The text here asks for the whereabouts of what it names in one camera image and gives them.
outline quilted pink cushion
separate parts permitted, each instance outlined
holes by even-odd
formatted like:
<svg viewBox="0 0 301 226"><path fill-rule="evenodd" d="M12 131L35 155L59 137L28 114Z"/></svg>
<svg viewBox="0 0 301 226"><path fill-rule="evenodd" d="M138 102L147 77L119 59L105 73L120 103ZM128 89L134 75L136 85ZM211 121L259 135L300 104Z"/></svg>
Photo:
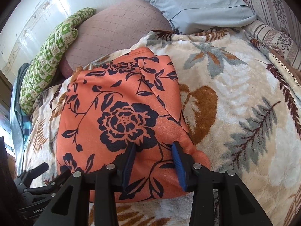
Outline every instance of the quilted pink cushion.
<svg viewBox="0 0 301 226"><path fill-rule="evenodd" d="M60 61L64 77L78 66L130 48L151 30L172 30L161 12L144 0L126 0L95 14L78 28L75 42Z"/></svg>

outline light blue garment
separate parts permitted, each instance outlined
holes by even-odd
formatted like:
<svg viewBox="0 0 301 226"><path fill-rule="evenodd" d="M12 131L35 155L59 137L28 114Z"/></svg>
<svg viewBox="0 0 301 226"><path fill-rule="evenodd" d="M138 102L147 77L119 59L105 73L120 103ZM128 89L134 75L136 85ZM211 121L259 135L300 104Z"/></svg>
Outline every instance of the light blue garment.
<svg viewBox="0 0 301 226"><path fill-rule="evenodd" d="M13 139L14 153L16 156L17 174L22 173L24 157L24 132L23 116L19 105L20 89L29 64L24 63L18 70L11 96L11 137Z"/></svg>
<svg viewBox="0 0 301 226"><path fill-rule="evenodd" d="M243 0L146 0L159 9L173 30L192 34L216 26L241 27L256 19Z"/></svg>

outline fleece blanket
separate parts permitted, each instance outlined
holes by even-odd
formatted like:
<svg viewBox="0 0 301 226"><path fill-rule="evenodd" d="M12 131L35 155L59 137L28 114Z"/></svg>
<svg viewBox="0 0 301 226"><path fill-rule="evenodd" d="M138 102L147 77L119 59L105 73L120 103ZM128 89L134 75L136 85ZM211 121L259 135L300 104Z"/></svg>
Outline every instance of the fleece blanket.
<svg viewBox="0 0 301 226"><path fill-rule="evenodd" d="M234 169L273 225L289 225L301 204L301 87L295 75L241 28L197 35L153 31L85 70L140 47L171 58L191 139L208 156L211 170ZM64 94L81 70L35 103L24 165L29 169L46 161L51 168L33 186L57 175L56 136L62 135L57 131ZM117 204L119 224L188 225L192 197ZM89 225L94 225L93 212L91 204Z"/></svg>

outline green and white fabric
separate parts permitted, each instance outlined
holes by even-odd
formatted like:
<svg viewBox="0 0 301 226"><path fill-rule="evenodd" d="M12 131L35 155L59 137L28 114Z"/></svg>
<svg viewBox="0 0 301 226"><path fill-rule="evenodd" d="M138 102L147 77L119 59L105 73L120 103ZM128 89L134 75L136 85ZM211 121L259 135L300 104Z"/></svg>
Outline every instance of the green and white fabric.
<svg viewBox="0 0 301 226"><path fill-rule="evenodd" d="M95 11L87 7L68 17L52 31L32 60L20 90L20 107L27 115L33 112L34 101L51 82L64 52L75 41L75 27L94 15Z"/></svg>

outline metal screw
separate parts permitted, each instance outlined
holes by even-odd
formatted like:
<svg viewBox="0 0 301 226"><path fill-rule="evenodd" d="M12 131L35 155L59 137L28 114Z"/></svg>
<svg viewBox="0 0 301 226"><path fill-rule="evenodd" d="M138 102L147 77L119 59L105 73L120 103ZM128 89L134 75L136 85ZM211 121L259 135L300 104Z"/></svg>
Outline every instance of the metal screw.
<svg viewBox="0 0 301 226"><path fill-rule="evenodd" d="M112 170L112 169L115 168L115 165L114 165L114 164L108 164L108 165L106 166L106 168L107 168L108 170Z"/></svg>
<svg viewBox="0 0 301 226"><path fill-rule="evenodd" d="M235 172L232 169L227 170L229 176L234 176Z"/></svg>
<svg viewBox="0 0 301 226"><path fill-rule="evenodd" d="M81 175L82 175L82 173L80 171L73 173L74 177L80 177Z"/></svg>
<svg viewBox="0 0 301 226"><path fill-rule="evenodd" d="M194 169L201 169L202 168L202 165L200 163L194 163L193 164L193 168Z"/></svg>

